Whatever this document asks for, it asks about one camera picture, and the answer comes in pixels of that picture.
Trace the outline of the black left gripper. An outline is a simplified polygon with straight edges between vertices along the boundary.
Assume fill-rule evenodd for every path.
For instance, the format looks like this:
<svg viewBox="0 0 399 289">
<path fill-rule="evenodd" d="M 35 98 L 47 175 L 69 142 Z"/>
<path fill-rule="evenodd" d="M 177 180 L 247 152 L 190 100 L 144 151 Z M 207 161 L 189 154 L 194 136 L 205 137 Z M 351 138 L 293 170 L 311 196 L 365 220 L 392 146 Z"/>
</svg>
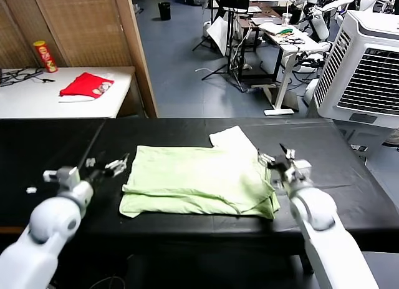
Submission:
<svg viewBox="0 0 399 289">
<path fill-rule="evenodd" d="M 91 168 L 84 171 L 82 180 L 86 181 L 92 185 L 100 184 L 103 179 L 116 177 L 127 168 L 127 161 L 129 158 L 129 153 L 124 154 L 120 159 L 109 162 L 105 165 L 105 168 Z M 96 159 L 86 158 L 85 166 L 94 167 L 96 164 Z"/>
</svg>

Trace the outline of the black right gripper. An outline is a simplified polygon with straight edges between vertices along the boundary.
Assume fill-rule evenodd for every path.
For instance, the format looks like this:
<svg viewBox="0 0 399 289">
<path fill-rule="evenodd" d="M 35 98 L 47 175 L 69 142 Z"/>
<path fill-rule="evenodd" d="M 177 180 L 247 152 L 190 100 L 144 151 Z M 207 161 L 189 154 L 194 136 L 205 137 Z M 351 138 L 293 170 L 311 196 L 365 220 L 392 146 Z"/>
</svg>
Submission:
<svg viewBox="0 0 399 289">
<path fill-rule="evenodd" d="M 286 147 L 282 143 L 280 143 L 279 145 L 286 159 L 275 160 L 274 157 L 258 150 L 257 161 L 263 167 L 277 171 L 282 183 L 290 184 L 295 179 L 294 159 L 296 151 L 294 149 Z"/>
</svg>

